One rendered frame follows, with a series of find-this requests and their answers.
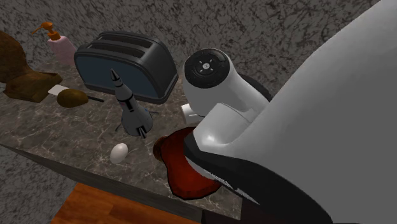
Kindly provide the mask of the dark red lumpy object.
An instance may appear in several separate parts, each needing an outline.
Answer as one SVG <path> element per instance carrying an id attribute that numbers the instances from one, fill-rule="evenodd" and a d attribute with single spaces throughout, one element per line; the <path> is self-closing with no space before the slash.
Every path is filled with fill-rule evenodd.
<path id="1" fill-rule="evenodd" d="M 204 198 L 221 187 L 219 182 L 195 171 L 184 156 L 183 140 L 193 130 L 193 127 L 177 130 L 168 136 L 160 137 L 153 145 L 155 158 L 166 166 L 172 194 L 183 200 Z"/>

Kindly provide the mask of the grey rocket model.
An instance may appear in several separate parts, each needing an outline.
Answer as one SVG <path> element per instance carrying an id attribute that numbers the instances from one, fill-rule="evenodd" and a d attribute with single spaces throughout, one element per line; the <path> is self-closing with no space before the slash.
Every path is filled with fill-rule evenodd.
<path id="1" fill-rule="evenodd" d="M 130 136 L 147 138 L 147 133 L 153 127 L 153 117 L 136 101 L 134 93 L 122 81 L 114 69 L 110 69 L 110 77 L 115 86 L 115 97 L 122 108 L 121 124 Z"/>

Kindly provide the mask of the black two-slot toaster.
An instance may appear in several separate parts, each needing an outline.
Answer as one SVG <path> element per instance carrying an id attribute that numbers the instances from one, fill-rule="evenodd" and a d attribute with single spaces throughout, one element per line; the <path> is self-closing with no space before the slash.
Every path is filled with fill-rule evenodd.
<path id="1" fill-rule="evenodd" d="M 127 31 L 104 31 L 74 53 L 84 85 L 97 92 L 115 94 L 110 77 L 114 70 L 138 101 L 163 104 L 178 80 L 168 48 L 157 38 Z"/>

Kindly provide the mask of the white egg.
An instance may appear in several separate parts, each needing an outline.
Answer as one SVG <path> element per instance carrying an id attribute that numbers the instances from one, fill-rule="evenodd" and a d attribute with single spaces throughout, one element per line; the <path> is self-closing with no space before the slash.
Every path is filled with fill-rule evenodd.
<path id="1" fill-rule="evenodd" d="M 128 153 L 128 146 L 125 143 L 119 143 L 113 147 L 110 154 L 110 161 L 113 164 L 119 164 L 125 159 Z"/>

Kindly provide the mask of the brown potato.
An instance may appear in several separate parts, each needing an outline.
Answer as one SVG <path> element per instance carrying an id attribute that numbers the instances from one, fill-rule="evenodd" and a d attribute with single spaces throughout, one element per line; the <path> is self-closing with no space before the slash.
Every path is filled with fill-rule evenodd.
<path id="1" fill-rule="evenodd" d="M 88 102 L 88 96 L 81 90 L 65 89 L 57 96 L 57 102 L 64 108 L 74 108 Z"/>

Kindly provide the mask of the pink soap dispenser orange pump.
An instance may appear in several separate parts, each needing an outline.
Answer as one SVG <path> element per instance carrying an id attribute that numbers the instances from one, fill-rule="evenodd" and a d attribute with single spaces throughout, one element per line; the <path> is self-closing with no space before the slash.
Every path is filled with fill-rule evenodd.
<path id="1" fill-rule="evenodd" d="M 68 37 L 61 36 L 58 31 L 53 30 L 53 22 L 43 22 L 36 30 L 31 32 L 34 34 L 40 29 L 47 31 L 49 39 L 46 41 L 57 60 L 61 64 L 74 66 L 74 53 L 76 47 L 71 43 Z"/>

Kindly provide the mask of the brown carved figure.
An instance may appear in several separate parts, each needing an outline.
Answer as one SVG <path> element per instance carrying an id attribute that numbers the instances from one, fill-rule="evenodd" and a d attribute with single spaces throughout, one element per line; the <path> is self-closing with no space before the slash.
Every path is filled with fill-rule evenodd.
<path id="1" fill-rule="evenodd" d="M 0 83 L 6 85 L 4 93 L 9 98 L 40 103 L 61 81 L 57 73 L 31 69 L 21 44 L 0 31 Z"/>

